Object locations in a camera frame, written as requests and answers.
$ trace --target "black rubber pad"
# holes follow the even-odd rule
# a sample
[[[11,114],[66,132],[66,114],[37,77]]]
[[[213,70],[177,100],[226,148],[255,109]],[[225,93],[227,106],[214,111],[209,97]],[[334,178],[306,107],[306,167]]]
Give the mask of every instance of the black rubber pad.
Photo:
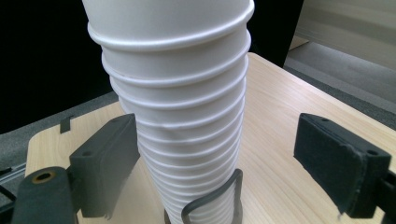
[[[391,156],[331,120],[301,114],[294,157],[323,187],[339,212],[372,217],[375,187]]]

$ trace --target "black metal bracket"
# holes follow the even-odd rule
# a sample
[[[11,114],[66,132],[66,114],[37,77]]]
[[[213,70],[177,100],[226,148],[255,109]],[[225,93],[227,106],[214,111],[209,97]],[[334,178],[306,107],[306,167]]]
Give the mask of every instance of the black metal bracket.
[[[26,176],[12,223],[74,224],[75,214],[111,217],[122,185],[140,154],[133,114],[109,121],[70,157],[70,167]]]
[[[388,152],[331,120],[301,114],[294,157],[341,214],[369,218],[379,206],[386,213],[382,223],[396,223],[396,175]]]
[[[242,190],[242,179],[243,179],[243,172],[240,169],[235,169],[233,175],[231,175],[230,179],[227,180],[221,187],[215,189],[211,193],[207,194],[206,196],[196,199],[190,203],[188,203],[183,210],[181,211],[181,218],[184,224],[191,224],[189,214],[201,207],[205,204],[211,203],[216,200],[219,196],[225,193],[227,189],[229,189],[233,183],[235,183],[235,195],[233,198],[233,224],[241,224],[242,223],[242,216],[243,216],[243,209],[241,203],[241,190]]]

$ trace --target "paper cup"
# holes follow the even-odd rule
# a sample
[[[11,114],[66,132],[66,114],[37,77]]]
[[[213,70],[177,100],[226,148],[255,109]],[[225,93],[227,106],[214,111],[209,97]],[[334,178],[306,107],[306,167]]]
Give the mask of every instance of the paper cup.
[[[239,153],[252,0],[82,0],[91,38],[172,224],[223,185]],[[191,213],[229,224],[234,186]]]

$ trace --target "stack of paper cups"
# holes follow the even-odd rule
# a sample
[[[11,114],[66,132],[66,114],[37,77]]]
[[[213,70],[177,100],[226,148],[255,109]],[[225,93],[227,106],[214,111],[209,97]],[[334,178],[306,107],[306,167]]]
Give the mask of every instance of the stack of paper cups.
[[[223,185],[238,158],[252,0],[83,0],[91,38],[172,224]],[[191,213],[231,223],[234,187]]]

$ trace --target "wooden table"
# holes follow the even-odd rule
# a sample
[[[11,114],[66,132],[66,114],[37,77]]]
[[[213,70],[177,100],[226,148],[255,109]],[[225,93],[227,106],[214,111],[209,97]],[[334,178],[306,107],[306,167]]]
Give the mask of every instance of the wooden table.
[[[331,119],[385,149],[396,171],[396,132],[303,82],[263,58],[249,54],[247,104],[238,167],[244,171],[242,204],[248,223],[380,223],[339,216],[336,206],[293,158],[300,113]],[[119,103],[35,135],[29,144],[26,174],[48,166],[69,165],[68,156],[108,120],[122,115]],[[163,223],[163,206],[140,160],[128,179],[113,219],[82,218],[80,223]]]

